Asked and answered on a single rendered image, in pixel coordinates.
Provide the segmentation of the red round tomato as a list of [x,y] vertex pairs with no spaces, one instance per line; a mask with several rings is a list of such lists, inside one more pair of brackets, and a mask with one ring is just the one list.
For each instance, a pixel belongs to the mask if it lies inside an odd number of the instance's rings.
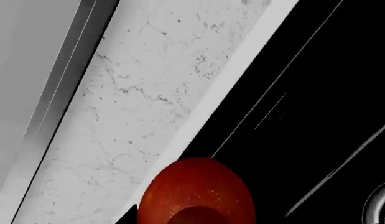
[[252,196],[229,167],[209,157],[173,162],[149,184],[137,224],[256,224]]

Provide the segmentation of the black glass cooktop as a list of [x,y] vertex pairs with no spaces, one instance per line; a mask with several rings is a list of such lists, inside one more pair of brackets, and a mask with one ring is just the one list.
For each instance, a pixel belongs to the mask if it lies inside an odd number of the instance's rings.
[[299,0],[190,157],[243,180],[256,224],[385,224],[385,0]]

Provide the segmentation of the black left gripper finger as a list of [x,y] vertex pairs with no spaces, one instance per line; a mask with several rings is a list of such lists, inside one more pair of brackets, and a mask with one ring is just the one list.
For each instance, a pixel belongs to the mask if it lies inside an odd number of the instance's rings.
[[137,205],[133,205],[115,224],[137,224]]

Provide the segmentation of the grey cabinet front panel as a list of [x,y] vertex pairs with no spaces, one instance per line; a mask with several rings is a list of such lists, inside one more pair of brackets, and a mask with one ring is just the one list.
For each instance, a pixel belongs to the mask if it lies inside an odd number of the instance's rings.
[[0,0],[0,224],[13,224],[119,0]]

